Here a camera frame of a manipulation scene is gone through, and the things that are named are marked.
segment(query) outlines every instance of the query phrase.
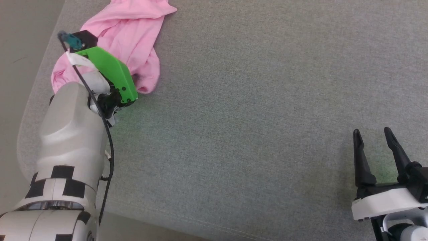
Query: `gray fabric surface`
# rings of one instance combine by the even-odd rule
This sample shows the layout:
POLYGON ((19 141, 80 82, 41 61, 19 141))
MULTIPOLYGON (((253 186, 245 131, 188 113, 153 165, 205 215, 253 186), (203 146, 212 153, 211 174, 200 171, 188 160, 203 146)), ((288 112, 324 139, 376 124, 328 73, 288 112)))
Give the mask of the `gray fabric surface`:
MULTIPOLYGON (((55 31, 107 4, 67 0, 55 31)), ((352 220, 352 130, 379 181, 389 126, 428 164, 425 1, 171 0, 156 91, 118 113, 107 210, 212 240, 373 240, 352 220)), ((21 124, 30 178, 51 38, 21 124)))

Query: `pink cloth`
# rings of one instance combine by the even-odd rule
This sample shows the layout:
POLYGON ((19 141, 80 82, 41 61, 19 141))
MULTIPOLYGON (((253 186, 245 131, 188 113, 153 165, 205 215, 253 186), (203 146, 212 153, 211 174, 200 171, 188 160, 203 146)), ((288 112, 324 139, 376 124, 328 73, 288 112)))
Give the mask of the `pink cloth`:
MULTIPOLYGON (((80 30, 98 37, 98 46, 128 66, 139 78, 134 84, 140 93, 150 93, 160 74, 159 58, 153 49, 165 15, 177 11, 168 0, 111 0, 101 12, 89 19, 80 30)), ((89 68, 79 67, 82 73, 89 68)), ((63 54, 51 76, 56 93, 67 82, 79 81, 70 62, 63 54)))

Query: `stitching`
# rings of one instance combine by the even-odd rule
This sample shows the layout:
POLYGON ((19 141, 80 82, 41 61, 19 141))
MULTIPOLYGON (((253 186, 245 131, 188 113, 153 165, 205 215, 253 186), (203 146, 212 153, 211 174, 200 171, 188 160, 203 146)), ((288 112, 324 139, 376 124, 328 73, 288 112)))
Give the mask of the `stitching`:
MULTIPOLYGON (((136 208, 140 207, 140 206, 136 206, 136 205, 133 205, 133 204, 124 204, 124 203, 119 203, 119 202, 116 202, 116 201, 113 201, 113 202, 115 202, 116 204, 119 204, 119 205, 126 205, 126 206, 131 206, 131 207, 136 207, 136 208)), ((243 231, 240 231, 240 230, 235 230, 235 229, 227 228, 227 227, 224 227, 224 226, 220 226, 220 225, 217 225, 217 224, 214 224, 214 223, 205 222, 205 221, 198 220, 198 219, 195 219, 195 218, 191 218, 191 217, 186 217, 186 216, 179 215, 179 214, 170 213, 170 212, 167 212, 167 211, 164 211, 164 210, 160 210, 160 209, 157 209, 157 208, 149 207, 147 205, 143 205, 143 206, 146 209, 150 209, 150 210, 157 211, 157 212, 163 212, 163 213, 165 213, 165 214, 163 214, 165 216, 167 216, 166 214, 168 214, 170 217, 177 216, 179 218, 177 218, 177 217, 173 217, 173 218, 176 218, 176 219, 179 219, 179 220, 183 220, 183 221, 186 221, 186 222, 189 222, 189 221, 188 220, 184 220, 182 218, 194 220, 196 222, 199 222, 199 223, 196 223, 196 224, 202 225, 202 226, 205 226, 205 227, 217 229, 217 228, 212 227, 212 226, 217 226, 217 227, 220 227, 220 228, 223 228, 223 229, 228 229, 228 230, 231 230, 231 231, 234 231, 234 232, 239 232, 239 233, 246 234, 246 235, 249 235, 249 236, 253 236, 253 237, 256 237, 256 238, 261 238, 261 239, 268 240, 268 241, 274 241, 273 239, 268 239, 268 238, 260 237, 260 236, 254 235, 254 234, 250 234, 250 233, 243 232, 243 231)), ((237 234, 237 233, 228 232, 226 230, 221 230, 221 229, 217 229, 217 230, 222 231, 222 232, 227 232, 227 233, 230 233, 230 234, 233 234, 233 235, 242 236, 242 237, 245 237, 245 238, 250 238, 250 237, 246 237, 246 236, 243 236, 243 235, 240 235, 240 234, 237 234)))

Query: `gray floor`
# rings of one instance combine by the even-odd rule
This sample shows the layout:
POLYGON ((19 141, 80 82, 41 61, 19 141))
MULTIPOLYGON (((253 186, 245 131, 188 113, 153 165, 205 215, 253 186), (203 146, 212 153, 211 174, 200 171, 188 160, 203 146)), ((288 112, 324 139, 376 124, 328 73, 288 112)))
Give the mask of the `gray floor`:
MULTIPOLYGON (((16 136, 31 86, 63 3, 64 0, 0 0, 0 213, 8 211, 28 188, 28 181, 16 160, 16 136)), ((100 239, 203 240, 110 213, 104 216, 100 239)))

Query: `green plastic part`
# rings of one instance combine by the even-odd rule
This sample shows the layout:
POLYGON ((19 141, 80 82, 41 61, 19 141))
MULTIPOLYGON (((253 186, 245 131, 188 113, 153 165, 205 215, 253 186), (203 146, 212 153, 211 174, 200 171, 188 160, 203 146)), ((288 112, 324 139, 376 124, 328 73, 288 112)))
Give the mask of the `green plastic part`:
POLYGON ((100 47, 92 47, 76 52, 76 54, 88 57, 114 87, 119 90, 122 104, 130 103, 138 99, 137 89, 132 80, 128 67, 119 59, 100 47))

